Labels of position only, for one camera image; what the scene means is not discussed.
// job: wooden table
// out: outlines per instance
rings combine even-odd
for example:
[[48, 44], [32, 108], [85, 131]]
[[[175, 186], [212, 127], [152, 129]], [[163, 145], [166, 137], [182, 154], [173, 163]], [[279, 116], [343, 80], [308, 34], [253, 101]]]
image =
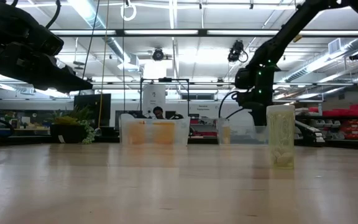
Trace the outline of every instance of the wooden table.
[[265, 147], [0, 147], [0, 224], [357, 223], [358, 151]]

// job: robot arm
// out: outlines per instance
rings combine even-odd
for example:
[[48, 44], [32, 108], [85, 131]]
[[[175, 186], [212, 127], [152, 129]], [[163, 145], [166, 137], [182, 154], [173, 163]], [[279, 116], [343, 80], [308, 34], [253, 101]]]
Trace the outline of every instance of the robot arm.
[[252, 109], [256, 126], [266, 124], [266, 107], [272, 104], [274, 73], [280, 71], [277, 62], [288, 44], [317, 15], [326, 9], [351, 6], [358, 13], [358, 0], [306, 0], [296, 13], [283, 25], [277, 35], [263, 43], [246, 66], [236, 74], [235, 86], [251, 90], [239, 93], [236, 101], [243, 108]]
[[46, 27], [41, 26], [29, 13], [0, 1], [0, 74], [33, 84], [46, 90], [53, 87], [68, 93], [92, 89], [92, 84], [77, 77], [69, 67], [58, 68], [55, 56], [64, 42], [48, 28], [58, 17], [57, 13]]

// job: metal frame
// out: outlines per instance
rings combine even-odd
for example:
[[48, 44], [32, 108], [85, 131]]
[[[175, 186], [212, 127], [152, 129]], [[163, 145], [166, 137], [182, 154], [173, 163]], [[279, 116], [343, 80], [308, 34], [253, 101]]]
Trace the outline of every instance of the metal frame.
[[[51, 29], [51, 32], [58, 32], [60, 30], [67, 30], [68, 32], [80, 32], [80, 31], [89, 31], [91, 33], [91, 29]], [[130, 30], [139, 30], [139, 31], [148, 31], [148, 30], [158, 30], [158, 31], [173, 31], [173, 30], [197, 30], [196, 34], [126, 34], [125, 31]], [[249, 31], [250, 34], [209, 34], [208, 31], [220, 31], [220, 30], [232, 30], [232, 31]], [[107, 37], [274, 37], [275, 34], [260, 34], [259, 32], [268, 32], [274, 31], [278, 32], [279, 29], [96, 29], [98, 34], [58, 34], [59, 37], [105, 37], [106, 31], [108, 32]], [[305, 29], [303, 31], [315, 31], [315, 32], [324, 32], [327, 30], [321, 29]], [[355, 30], [337, 30], [337, 31], [355, 31]], [[308, 34], [302, 35], [303, 37], [314, 37], [314, 38], [326, 38], [326, 37], [352, 37], [357, 38], [358, 35], [321, 35], [321, 34]]]
[[[172, 79], [172, 81], [175, 80], [188, 80], [188, 86], [190, 85], [234, 85], [234, 82], [224, 82], [224, 83], [218, 83], [218, 82], [190, 82], [189, 79]], [[28, 85], [26, 82], [22, 81], [0, 81], [0, 84], [7, 84], [7, 85]], [[91, 82], [92, 85], [101, 85], [102, 82]], [[122, 85], [124, 82], [103, 82], [103, 85]], [[142, 84], [142, 82], [125, 82], [126, 85], [139, 85]], [[170, 85], [182, 85], [181, 83], [169, 83]], [[358, 83], [285, 83], [285, 82], [274, 82], [273, 85], [283, 85], [283, 86], [298, 86], [298, 85], [304, 85], [304, 86], [358, 86]]]
[[151, 81], [150, 84], [153, 85], [154, 81], [158, 81], [158, 83], [171, 83], [172, 81], [177, 81], [179, 85], [181, 85], [180, 81], [187, 82], [187, 116], [190, 115], [190, 80], [188, 78], [172, 78], [169, 79], [170, 82], [161, 82], [161, 79], [158, 78], [141, 78], [140, 79], [140, 110], [142, 109], [142, 91], [143, 91], [143, 82]]

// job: potted plant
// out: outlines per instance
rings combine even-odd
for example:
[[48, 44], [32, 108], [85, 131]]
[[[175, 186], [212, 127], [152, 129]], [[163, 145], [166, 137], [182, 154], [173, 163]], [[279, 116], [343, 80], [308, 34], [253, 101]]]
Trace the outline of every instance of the potted plant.
[[54, 112], [50, 135], [61, 143], [91, 144], [94, 141], [94, 129], [90, 126], [90, 117], [91, 111], [88, 107], [75, 107], [69, 113]]

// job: window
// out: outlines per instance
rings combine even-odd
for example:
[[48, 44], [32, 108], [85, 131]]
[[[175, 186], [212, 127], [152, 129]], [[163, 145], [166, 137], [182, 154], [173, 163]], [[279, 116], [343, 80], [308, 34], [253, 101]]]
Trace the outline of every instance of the window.
[[[183, 100], [187, 100], [187, 93], [182, 94], [181, 98]], [[213, 93], [200, 93], [200, 94], [190, 93], [190, 100], [213, 100], [213, 99], [214, 99]]]

